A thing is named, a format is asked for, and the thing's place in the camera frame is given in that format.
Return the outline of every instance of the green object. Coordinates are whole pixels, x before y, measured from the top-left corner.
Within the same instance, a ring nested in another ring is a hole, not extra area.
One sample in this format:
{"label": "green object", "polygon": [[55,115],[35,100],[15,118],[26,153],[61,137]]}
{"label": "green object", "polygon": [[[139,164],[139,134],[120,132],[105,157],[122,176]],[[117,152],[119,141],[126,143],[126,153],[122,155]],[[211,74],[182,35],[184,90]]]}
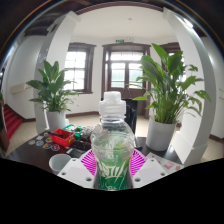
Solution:
{"label": "green object", "polygon": [[[191,95],[186,93],[191,85],[204,81],[202,78],[192,75],[192,72],[197,72],[198,68],[191,64],[184,66],[181,61],[183,58],[182,51],[169,56],[162,47],[156,44],[152,44],[152,46],[166,66],[166,70],[163,70],[162,66],[153,61],[149,55],[142,56],[141,68],[144,73],[143,76],[137,77],[136,81],[151,82],[153,88],[149,91],[140,85],[130,84],[145,89],[143,96],[136,97],[133,100],[144,100],[150,103],[148,96],[151,96],[153,103],[145,109],[152,108],[153,111],[155,110],[155,121],[159,123],[175,124],[182,114],[191,114],[186,113],[186,110],[194,110],[201,116],[202,103],[195,96],[211,101],[210,96],[204,90],[195,91]],[[186,68],[191,71],[191,76],[185,81],[180,81]]]}
{"label": "green object", "polygon": [[127,189],[127,173],[130,158],[122,159],[119,152],[113,152],[114,160],[102,158],[97,162],[99,187],[101,190]]}
{"label": "green object", "polygon": [[101,134],[95,139],[93,151],[99,174],[99,188],[101,190],[125,190],[129,161],[133,152],[130,139],[121,132]]}
{"label": "green object", "polygon": [[79,126],[79,125],[74,125],[74,124],[70,124],[63,128],[63,130],[74,132],[76,140],[80,139],[83,129],[85,129],[85,127]]}
{"label": "green object", "polygon": [[124,40],[116,40],[116,43],[122,43]]}
{"label": "green object", "polygon": [[64,90],[66,84],[70,84],[71,81],[64,81],[64,72],[59,72],[59,64],[57,61],[51,66],[49,62],[44,61],[44,70],[38,69],[43,77],[43,82],[38,80],[30,80],[26,84],[37,89],[38,98],[30,99],[29,101],[44,104],[43,109],[47,109],[49,112],[61,112],[62,110],[68,110],[67,104],[74,103],[69,96],[79,95],[78,92],[72,90]]}

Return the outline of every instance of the white flower pot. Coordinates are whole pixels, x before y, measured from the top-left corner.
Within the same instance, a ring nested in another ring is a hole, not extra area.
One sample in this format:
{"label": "white flower pot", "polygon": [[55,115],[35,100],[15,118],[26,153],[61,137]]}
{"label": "white flower pot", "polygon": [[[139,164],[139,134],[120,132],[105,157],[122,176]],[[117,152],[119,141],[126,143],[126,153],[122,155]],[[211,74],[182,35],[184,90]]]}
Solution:
{"label": "white flower pot", "polygon": [[163,124],[149,119],[146,145],[155,151],[167,150],[172,139],[176,124]]}
{"label": "white flower pot", "polygon": [[65,110],[59,112],[46,112],[50,131],[66,126]]}

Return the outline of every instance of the wooden door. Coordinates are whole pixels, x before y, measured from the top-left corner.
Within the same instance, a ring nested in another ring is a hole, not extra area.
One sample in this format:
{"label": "wooden door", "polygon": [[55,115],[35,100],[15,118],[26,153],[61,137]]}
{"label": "wooden door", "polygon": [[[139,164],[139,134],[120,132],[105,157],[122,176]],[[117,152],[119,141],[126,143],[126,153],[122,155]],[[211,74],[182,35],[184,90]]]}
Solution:
{"label": "wooden door", "polygon": [[[145,93],[144,89],[138,86],[129,86],[135,84],[146,87],[145,82],[136,82],[136,78],[142,75],[142,70],[139,68],[138,62],[111,62],[108,69],[108,91],[119,91],[121,98],[133,99],[142,96]],[[145,114],[145,101],[138,103],[138,115]]]}

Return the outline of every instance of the doorway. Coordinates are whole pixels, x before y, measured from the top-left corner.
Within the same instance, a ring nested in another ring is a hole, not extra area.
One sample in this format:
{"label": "doorway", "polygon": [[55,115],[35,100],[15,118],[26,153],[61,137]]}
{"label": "doorway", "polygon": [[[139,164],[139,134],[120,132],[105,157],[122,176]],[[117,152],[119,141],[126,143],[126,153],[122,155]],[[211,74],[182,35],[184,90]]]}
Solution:
{"label": "doorway", "polygon": [[[103,47],[102,97],[106,91],[119,91],[126,99],[142,96],[145,90],[141,87],[149,89],[150,83],[136,81],[136,78],[143,75],[140,60],[143,55],[150,55],[150,45],[117,43]],[[137,114],[148,118],[146,106],[148,102],[139,101]]]}

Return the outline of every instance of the green leaf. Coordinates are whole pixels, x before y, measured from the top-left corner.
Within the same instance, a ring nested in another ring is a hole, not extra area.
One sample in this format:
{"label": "green leaf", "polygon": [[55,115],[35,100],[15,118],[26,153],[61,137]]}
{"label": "green leaf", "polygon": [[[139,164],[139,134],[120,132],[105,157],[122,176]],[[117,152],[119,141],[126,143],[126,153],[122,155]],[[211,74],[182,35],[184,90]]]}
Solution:
{"label": "green leaf", "polygon": [[42,75],[43,81],[46,82],[46,83],[49,83],[49,80],[48,80],[48,77],[47,77],[46,73],[43,70],[41,70],[41,69],[38,69],[38,71]]}
{"label": "green leaf", "polygon": [[208,101],[211,102],[211,98],[210,98],[209,94],[206,91],[200,90],[200,91],[195,91],[194,93],[197,94],[202,99],[207,99]]}
{"label": "green leaf", "polygon": [[31,86],[35,89],[38,89],[38,90],[41,90],[43,87],[43,83],[38,80],[30,80],[30,81],[26,82],[26,84],[28,84],[29,86]]}
{"label": "green leaf", "polygon": [[182,83],[182,90],[186,90],[190,85],[195,84],[196,76],[190,76],[188,77],[183,83]]}
{"label": "green leaf", "polygon": [[54,62],[53,67],[51,68],[50,71],[50,80],[56,80],[58,77],[58,71],[59,71],[59,64],[58,61]]}
{"label": "green leaf", "polygon": [[43,103],[43,99],[42,98],[34,98],[34,99],[30,99],[29,101],[36,102],[36,103]]}
{"label": "green leaf", "polygon": [[58,77],[58,79],[57,79],[57,81],[56,81],[56,85],[58,86],[58,88],[62,88],[62,87],[63,87],[64,76],[65,76],[65,74],[62,73],[62,74]]}
{"label": "green leaf", "polygon": [[193,72],[197,72],[198,71],[198,68],[195,67],[194,65],[189,65],[191,68],[189,68],[188,70],[189,71],[193,71]]}
{"label": "green leaf", "polygon": [[161,58],[163,64],[167,67],[168,57],[169,57],[167,52],[157,44],[152,44],[152,46],[155,49],[155,51],[157,52],[157,54],[159,55],[159,57]]}
{"label": "green leaf", "polygon": [[154,105],[153,104],[150,104],[149,106],[147,106],[145,109],[149,109],[149,108],[153,108]]}
{"label": "green leaf", "polygon": [[196,107],[187,107],[188,109],[194,110],[195,112],[197,112],[197,114],[199,116],[201,116],[201,113],[199,112],[199,110]]}
{"label": "green leaf", "polygon": [[144,96],[138,96],[138,97],[135,97],[133,100],[148,100],[148,98]]}
{"label": "green leaf", "polygon": [[48,61],[44,61],[44,69],[48,78],[50,77],[51,68],[52,68],[51,64]]}
{"label": "green leaf", "polygon": [[57,91],[58,91],[58,86],[56,83],[52,83],[49,85],[49,90],[53,93],[53,94],[56,94]]}
{"label": "green leaf", "polygon": [[168,57],[167,69],[170,74],[172,74],[178,68],[182,59],[182,54],[182,51],[178,51],[174,55]]}

